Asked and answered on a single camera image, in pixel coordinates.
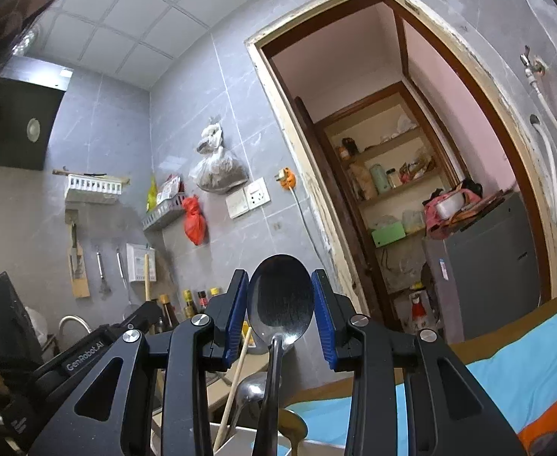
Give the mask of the wooden chopstick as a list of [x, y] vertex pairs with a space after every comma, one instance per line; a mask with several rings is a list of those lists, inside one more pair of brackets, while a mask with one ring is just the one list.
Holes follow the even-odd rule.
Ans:
[[236, 391], [238, 388], [238, 383], [239, 380], [241, 380], [241, 372], [242, 372], [242, 368], [244, 367], [245, 364], [245, 356], [247, 356], [248, 354], [248, 344], [250, 344], [251, 338], [252, 338], [252, 327], [250, 324], [248, 324], [248, 321], [245, 322], [245, 325], [247, 326], [245, 328], [245, 338], [244, 338], [244, 342], [242, 343], [242, 348], [241, 348], [241, 354], [239, 354], [238, 357], [238, 361], [236, 364], [236, 368], [234, 371], [234, 376], [232, 379], [232, 384], [230, 386], [230, 391], [227, 397], [227, 401], [226, 401], [226, 405], [224, 408], [224, 413], [222, 416], [222, 420], [219, 426], [219, 429], [217, 431], [216, 434], [216, 438], [214, 441], [214, 446], [212, 447], [212, 450], [217, 453], [219, 451], [219, 448], [222, 447], [225, 437], [227, 435], [227, 430], [228, 430], [228, 421], [229, 421], [229, 417], [230, 417], [230, 413], [231, 413], [231, 408], [233, 405], [233, 401], [236, 395]]
[[151, 296], [151, 276], [150, 276], [150, 256], [144, 253], [144, 298], [150, 302]]

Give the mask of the dark steel spoon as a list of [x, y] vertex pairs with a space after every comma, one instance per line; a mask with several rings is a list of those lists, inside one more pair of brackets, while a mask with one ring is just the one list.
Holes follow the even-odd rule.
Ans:
[[248, 323], [269, 351], [253, 453], [275, 455], [283, 356], [304, 335], [313, 317], [312, 279], [302, 262], [287, 254], [263, 260], [248, 285], [247, 312]]

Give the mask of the gold small spoon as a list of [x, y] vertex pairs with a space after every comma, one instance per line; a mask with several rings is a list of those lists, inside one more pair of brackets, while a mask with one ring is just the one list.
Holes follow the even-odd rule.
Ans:
[[279, 432], [290, 440], [291, 455], [297, 456], [299, 443], [305, 440], [309, 433], [304, 420], [299, 415], [282, 408], [278, 412], [278, 421]]

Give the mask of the large steel spoon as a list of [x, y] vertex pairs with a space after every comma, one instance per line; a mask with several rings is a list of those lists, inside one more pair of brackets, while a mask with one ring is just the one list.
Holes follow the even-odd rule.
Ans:
[[267, 373], [258, 372], [245, 377], [244, 380], [239, 382], [234, 399], [234, 414], [227, 431], [227, 437], [231, 437], [236, 431], [239, 417], [244, 408], [247, 405], [251, 405], [253, 402], [263, 401], [266, 381]]

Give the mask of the dark sauce bottle red label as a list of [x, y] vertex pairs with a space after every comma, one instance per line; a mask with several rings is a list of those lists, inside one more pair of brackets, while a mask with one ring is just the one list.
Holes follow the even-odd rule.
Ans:
[[170, 302], [169, 295], [163, 293], [159, 296], [159, 305], [163, 314], [163, 331], [172, 331], [179, 325], [176, 312]]

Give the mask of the red plastic bag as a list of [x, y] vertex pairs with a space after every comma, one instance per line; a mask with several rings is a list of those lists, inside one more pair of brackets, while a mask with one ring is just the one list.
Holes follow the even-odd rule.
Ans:
[[187, 196], [183, 201], [186, 213], [184, 232], [187, 238], [195, 245], [203, 243], [206, 235], [206, 220], [201, 212], [197, 196]]

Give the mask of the wooden cutting board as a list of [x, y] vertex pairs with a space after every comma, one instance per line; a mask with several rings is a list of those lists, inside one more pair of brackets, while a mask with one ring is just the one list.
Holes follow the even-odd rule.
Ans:
[[69, 221], [70, 247], [68, 250], [69, 277], [71, 292], [76, 299], [88, 299], [90, 296], [84, 252], [78, 239], [78, 224]]

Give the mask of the grey washing machine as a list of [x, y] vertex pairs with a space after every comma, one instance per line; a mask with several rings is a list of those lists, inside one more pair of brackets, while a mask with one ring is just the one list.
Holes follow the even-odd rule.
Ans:
[[497, 331], [539, 305], [535, 245], [519, 193], [429, 234], [423, 248], [450, 344]]

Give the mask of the white bowl on washer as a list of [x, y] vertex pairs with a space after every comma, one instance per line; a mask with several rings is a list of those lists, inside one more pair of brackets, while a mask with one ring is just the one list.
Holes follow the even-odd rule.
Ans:
[[451, 219], [466, 204], [466, 196], [462, 192], [448, 193], [445, 199], [442, 199], [435, 205], [437, 216], [440, 220]]

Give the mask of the clear bag dried goods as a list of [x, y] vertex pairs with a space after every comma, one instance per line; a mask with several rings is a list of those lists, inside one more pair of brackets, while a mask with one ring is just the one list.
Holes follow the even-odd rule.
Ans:
[[199, 190], [207, 193], [228, 193], [248, 182], [245, 164], [224, 146], [224, 135], [219, 116], [211, 117], [202, 130], [196, 152], [202, 156], [190, 171]]

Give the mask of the black range hood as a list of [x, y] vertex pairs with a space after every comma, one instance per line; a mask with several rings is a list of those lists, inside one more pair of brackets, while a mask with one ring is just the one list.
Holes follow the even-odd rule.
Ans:
[[0, 78], [0, 166], [41, 171], [64, 92]]

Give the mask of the white wall box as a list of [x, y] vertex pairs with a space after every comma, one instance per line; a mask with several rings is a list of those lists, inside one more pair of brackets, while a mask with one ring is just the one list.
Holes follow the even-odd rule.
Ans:
[[139, 244], [126, 244], [128, 281], [144, 282], [146, 268], [149, 268], [149, 279], [157, 281], [156, 275], [156, 250], [152, 247]]

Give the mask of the grey wall rack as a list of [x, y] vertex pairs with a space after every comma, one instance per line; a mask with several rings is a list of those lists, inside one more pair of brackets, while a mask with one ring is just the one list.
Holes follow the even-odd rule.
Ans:
[[142, 219], [142, 229], [144, 231], [161, 231], [166, 228], [185, 213], [183, 202], [186, 198], [184, 193], [177, 193], [172, 198], [162, 201]]

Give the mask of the white wall switch socket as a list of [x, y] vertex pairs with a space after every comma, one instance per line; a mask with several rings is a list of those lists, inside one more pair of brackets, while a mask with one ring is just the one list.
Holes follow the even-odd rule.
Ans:
[[270, 193], [265, 180], [260, 177], [227, 196], [226, 206], [229, 217], [235, 219], [262, 207], [270, 201]]

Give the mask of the white wall basket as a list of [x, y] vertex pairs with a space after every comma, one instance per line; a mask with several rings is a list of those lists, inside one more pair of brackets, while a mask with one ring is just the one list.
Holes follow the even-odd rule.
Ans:
[[113, 204], [122, 195], [122, 182], [115, 179], [73, 175], [67, 176], [66, 203]]

